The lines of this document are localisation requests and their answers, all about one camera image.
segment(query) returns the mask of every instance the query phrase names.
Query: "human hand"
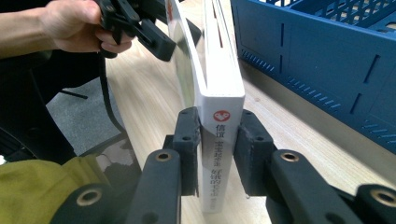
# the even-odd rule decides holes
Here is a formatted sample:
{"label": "human hand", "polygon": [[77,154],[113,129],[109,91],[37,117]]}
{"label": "human hand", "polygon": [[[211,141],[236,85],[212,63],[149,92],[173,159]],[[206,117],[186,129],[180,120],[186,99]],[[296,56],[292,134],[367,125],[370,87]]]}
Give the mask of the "human hand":
{"label": "human hand", "polygon": [[121,53],[132,45],[132,38],[127,35],[117,45],[112,33],[100,27],[101,11],[92,0],[55,0],[45,9],[40,21],[54,49],[94,52],[102,46],[107,51]]}

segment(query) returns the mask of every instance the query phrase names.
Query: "black cable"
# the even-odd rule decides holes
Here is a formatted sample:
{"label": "black cable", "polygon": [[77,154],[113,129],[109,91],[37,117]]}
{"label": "black cable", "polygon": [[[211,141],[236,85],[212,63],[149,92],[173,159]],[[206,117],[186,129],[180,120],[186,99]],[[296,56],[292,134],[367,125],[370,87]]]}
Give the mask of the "black cable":
{"label": "black cable", "polygon": [[116,116],[114,116],[114,112],[111,107],[110,95],[108,93],[109,89],[108,89],[108,83],[107,83],[107,77],[106,77],[106,59],[102,55],[99,55],[99,78],[100,78],[100,84],[102,87],[103,100],[105,102],[105,108],[106,108],[107,115],[110,118],[111,122],[114,124],[114,126],[116,126],[116,128],[121,133],[126,133],[125,129],[117,121]]}

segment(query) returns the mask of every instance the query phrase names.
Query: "table surface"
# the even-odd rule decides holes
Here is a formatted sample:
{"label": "table surface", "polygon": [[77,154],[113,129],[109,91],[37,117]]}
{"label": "table surface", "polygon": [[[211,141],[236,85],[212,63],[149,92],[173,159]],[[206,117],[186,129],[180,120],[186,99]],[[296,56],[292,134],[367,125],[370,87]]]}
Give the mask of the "table surface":
{"label": "table surface", "polygon": [[[181,3],[185,16],[202,27],[202,0]],[[221,1],[233,37],[230,2]],[[167,27],[157,25],[167,33]],[[396,189],[396,156],[240,61],[246,99],[278,148],[304,154],[326,181],[355,194],[360,184]],[[134,40],[116,59],[106,61],[110,88],[141,166],[173,134],[183,109],[173,63],[162,62]],[[182,198],[181,223],[270,223],[265,197],[247,197],[232,164],[223,211],[203,214],[199,199]]]}

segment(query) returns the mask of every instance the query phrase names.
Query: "gray floor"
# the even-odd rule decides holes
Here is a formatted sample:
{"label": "gray floor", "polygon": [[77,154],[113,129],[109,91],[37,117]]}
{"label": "gray floor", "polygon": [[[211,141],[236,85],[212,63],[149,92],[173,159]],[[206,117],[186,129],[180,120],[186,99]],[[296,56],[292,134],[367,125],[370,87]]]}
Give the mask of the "gray floor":
{"label": "gray floor", "polygon": [[[58,93],[47,104],[55,122],[78,155],[120,133],[107,115],[99,78],[81,87],[65,89],[65,91],[88,97],[82,99]],[[122,124],[111,91],[110,100],[114,114]]]}

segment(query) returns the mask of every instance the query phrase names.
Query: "black chair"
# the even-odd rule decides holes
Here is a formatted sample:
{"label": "black chair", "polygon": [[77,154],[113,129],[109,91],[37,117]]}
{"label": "black chair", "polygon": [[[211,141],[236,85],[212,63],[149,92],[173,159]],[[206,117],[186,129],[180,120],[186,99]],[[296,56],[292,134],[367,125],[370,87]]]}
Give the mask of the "black chair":
{"label": "black chair", "polygon": [[[120,130],[111,139],[126,138],[108,108],[105,59],[97,53],[38,52],[0,61],[0,154],[6,161],[41,159],[60,164],[76,156],[46,108],[64,88],[101,77],[106,109]],[[105,147],[109,142],[96,147]]]}

